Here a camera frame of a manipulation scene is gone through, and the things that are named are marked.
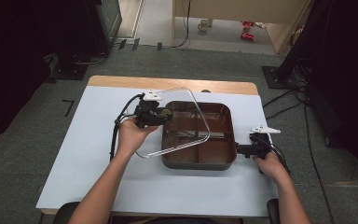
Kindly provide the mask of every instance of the wire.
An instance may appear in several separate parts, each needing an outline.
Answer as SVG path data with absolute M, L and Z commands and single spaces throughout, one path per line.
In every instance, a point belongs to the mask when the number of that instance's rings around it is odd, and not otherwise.
M 143 156 L 143 155 L 139 154 L 139 152 L 138 152 L 138 151 L 135 151 L 135 153 L 136 153 L 136 155 L 137 155 L 137 156 L 139 156 L 140 158 L 145 158 L 145 156 Z
M 106 58 L 106 55 L 107 55 L 107 54 L 104 54 L 103 57 L 102 57 L 100 60 L 96 61 L 96 62 L 90 62 L 90 63 L 75 63 L 75 64 L 96 64 L 96 63 L 100 63 L 101 61 L 103 61 L 104 58 Z
M 145 94 L 142 93 L 142 94 L 137 94 L 137 95 L 133 96 L 132 98 L 130 98 L 130 100 L 126 103 L 126 105 L 121 110 L 121 113 L 117 116 L 117 119 L 115 120 L 115 128 L 113 129 L 112 145 L 110 146 L 110 161 L 115 156 L 115 146 L 116 146 L 117 132 L 118 132 L 118 128 L 120 126 L 120 122 L 122 121 L 122 117 L 124 115 L 124 112 L 127 110 L 127 108 L 132 103 L 132 101 L 134 101 L 136 98 L 143 98 L 144 96 L 145 96 Z
M 142 45 L 142 44 L 138 44 L 138 46 L 142 46 L 142 47 L 153 47 L 153 48 L 156 48 L 156 47 L 157 47 L 157 45 Z M 172 46 L 163 45 L 162 48 L 163 48 L 163 49 L 171 49 L 171 48 L 173 48 L 173 47 L 172 47 Z
M 280 98 L 282 98 L 282 97 L 285 96 L 285 95 L 292 94 L 292 93 L 303 92 L 303 91 L 300 90 L 300 89 L 302 89 L 302 88 L 305 88 L 305 86 L 300 86 L 300 87 L 295 88 L 295 89 L 293 89 L 293 90 L 284 92 L 283 94 L 281 94 L 281 95 L 279 95 L 279 96 L 273 98 L 273 99 L 270 100 L 269 102 L 265 103 L 265 104 L 263 105 L 263 108 L 266 107 L 267 105 L 270 105 L 270 104 L 274 103 L 275 101 L 279 100 Z
M 316 166 L 315 159 L 314 159 L 313 152 L 312 152 L 312 147 L 311 147 L 311 144 L 310 144 L 310 125 L 308 123 L 307 105 L 304 105 L 304 115 L 305 115 L 305 123 L 306 123 L 306 126 L 307 126 L 307 137 L 308 137 L 308 147 L 310 149 L 310 158 L 312 160 L 313 168 L 315 169 L 316 175 L 318 176 L 318 180 L 319 180 L 319 184 L 321 185 L 322 193 L 324 194 L 324 200 L 325 200 L 326 205 L 327 205 L 327 210 L 328 210 L 328 215 L 330 216 L 330 221 L 331 221 L 332 224 L 334 224 L 334 218 L 333 218 L 333 214 L 331 212 L 330 203 L 329 203 L 329 201 L 327 199 L 327 194 L 326 194 L 326 191 L 324 189 L 324 182 L 322 181 L 321 175 L 319 174 L 319 170 L 318 170 L 318 168 Z
M 307 104 L 310 100 L 309 100 L 309 98 L 308 98 L 308 96 L 307 96 L 307 94 L 305 93 L 305 92 L 301 92 L 301 93 L 303 93 L 304 95 L 305 95 L 305 97 L 306 97 L 306 99 L 300 99 L 299 97 L 298 97 L 298 94 L 299 94 L 299 92 L 296 94 L 296 98 L 297 98 L 297 100 L 299 101 L 299 102 L 302 102 L 302 103 L 304 103 L 304 104 Z
M 303 66 L 296 65 L 294 67 L 294 77 L 296 79 L 297 85 L 307 86 L 307 78 L 309 76 L 309 71 L 306 71 Z
M 184 1 L 182 1 L 182 10 L 185 11 Z M 182 19 L 183 25 L 185 26 L 185 29 L 186 29 L 186 36 L 187 36 L 187 39 L 188 39 L 188 45 L 191 44 L 189 36 L 188 36 L 188 29 L 189 29 L 188 28 L 188 18 L 189 18 L 189 16 L 190 16 L 190 9 L 188 8 L 187 9 L 187 24 L 186 24 L 185 17 L 183 17 L 183 19 Z
M 188 1 L 188 8 L 187 8 L 187 26 L 185 26 L 186 28 L 186 36 L 185 36 L 185 39 L 182 41 L 182 43 L 178 46 L 173 46 L 172 48 L 176 49 L 176 48 L 180 48 L 182 47 L 188 39 L 188 18 L 190 17 L 190 9 L 191 9 L 191 0 Z
M 278 156 L 278 159 L 279 161 L 281 162 L 281 164 L 283 165 L 284 169 L 286 170 L 287 174 L 291 174 L 290 173 L 290 170 L 289 170 L 289 167 L 287 166 L 287 163 L 286 163 L 286 158 L 284 157 L 283 155 L 283 152 L 277 147 L 277 149 L 273 146 L 273 144 L 270 144 L 266 141 L 264 141 L 263 139 L 261 138 L 258 138 L 258 137 L 254 137 L 253 138 L 257 139 L 257 141 L 260 141 L 261 143 L 263 143 L 264 145 L 268 146 L 273 152 L 275 152 L 275 154 Z
M 299 62 L 315 60 L 315 59 L 318 59 L 320 56 L 322 56 L 322 54 L 324 52 L 325 40 L 327 37 L 327 30 L 328 30 L 328 26 L 329 26 L 329 22 L 330 22 L 331 9 L 333 8 L 334 3 L 335 3 L 335 0 L 332 0 L 330 7 L 328 9 L 328 12 L 327 12 L 327 19 L 326 19 L 326 23 L 325 23 L 325 27 L 324 27 L 324 37 L 323 37 L 322 46 L 320 48 L 320 51 L 316 53 L 316 56 L 309 56 L 307 58 L 299 58 L 299 59 L 295 60 L 294 62 L 291 62 L 291 66 L 293 68 L 295 66 L 297 66 Z
M 275 113 L 275 114 L 273 114 L 273 115 L 271 115 L 271 116 L 269 116 L 269 117 L 266 117 L 266 119 L 275 119 L 275 118 L 278 117 L 281 113 L 283 113 L 283 112 L 285 112 L 285 111 L 287 111 L 287 110 L 293 109 L 293 108 L 295 108 L 296 106 L 301 105 L 301 104 L 304 104 L 304 103 L 303 103 L 303 102 L 300 102 L 300 103 L 298 103 L 298 104 L 296 104 L 296 105 L 289 106 L 289 107 L 287 107 L 287 108 L 285 108 L 285 109 L 283 109 L 283 110 L 281 110 L 281 111 L 279 111 L 279 112 L 277 112 L 277 113 Z

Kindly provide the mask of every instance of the black clamp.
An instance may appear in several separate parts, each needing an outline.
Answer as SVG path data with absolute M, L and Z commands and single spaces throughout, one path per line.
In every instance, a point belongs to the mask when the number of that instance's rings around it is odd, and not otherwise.
M 134 115 L 137 119 L 137 126 L 144 128 L 147 126 L 159 126 L 172 119 L 171 110 L 165 107 L 158 107 L 157 101 L 145 101 L 141 99 L 136 106 Z
M 237 153 L 244 155 L 246 158 L 256 155 L 264 160 L 271 151 L 269 135 L 267 133 L 250 133 L 249 138 L 252 141 L 251 145 L 239 145 L 237 143 Z

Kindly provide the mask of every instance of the metal stand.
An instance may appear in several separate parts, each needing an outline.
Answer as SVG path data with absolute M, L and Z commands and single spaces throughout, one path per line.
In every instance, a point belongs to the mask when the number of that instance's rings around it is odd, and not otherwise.
M 279 67 L 272 67 L 272 66 L 262 66 L 264 77 L 266 78 L 268 87 L 270 89 L 295 89 L 298 88 L 297 85 L 292 83 L 291 79 L 286 80 L 279 80 L 277 79 L 276 73 Z
M 82 63 L 89 63 L 90 58 L 82 58 Z M 49 78 L 66 80 L 83 80 L 88 64 L 77 64 L 73 57 L 59 55 L 59 60 L 54 66 Z

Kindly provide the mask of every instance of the transparent lid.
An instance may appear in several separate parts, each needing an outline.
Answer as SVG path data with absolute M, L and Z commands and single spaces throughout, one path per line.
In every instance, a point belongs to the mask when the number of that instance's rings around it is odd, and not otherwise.
M 152 96 L 151 101 L 158 102 L 158 108 L 150 111 L 151 119 L 158 119 L 159 116 L 167 115 L 170 118 L 162 124 L 161 150 L 144 155 L 136 152 L 138 156 L 142 158 L 157 157 L 186 147 L 193 147 L 208 140 L 211 134 L 209 126 L 190 89 L 178 87 L 166 91 L 154 91 L 153 93 L 156 95 Z M 144 99 L 150 101 L 150 97 L 147 97 L 147 94 Z M 139 116 L 137 118 L 138 122 L 139 120 L 144 120 Z M 153 125 L 154 121 L 151 119 L 146 119 L 145 122 Z

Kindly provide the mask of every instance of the baking pan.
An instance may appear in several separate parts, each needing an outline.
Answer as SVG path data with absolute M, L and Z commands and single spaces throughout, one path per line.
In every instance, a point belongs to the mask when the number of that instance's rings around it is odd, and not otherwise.
M 210 129 L 208 141 L 162 155 L 162 162 L 172 169 L 226 170 L 237 158 L 231 113 L 226 105 L 198 103 Z M 202 138 L 207 129 L 192 102 L 173 101 L 166 106 L 173 117 L 163 126 L 161 148 Z

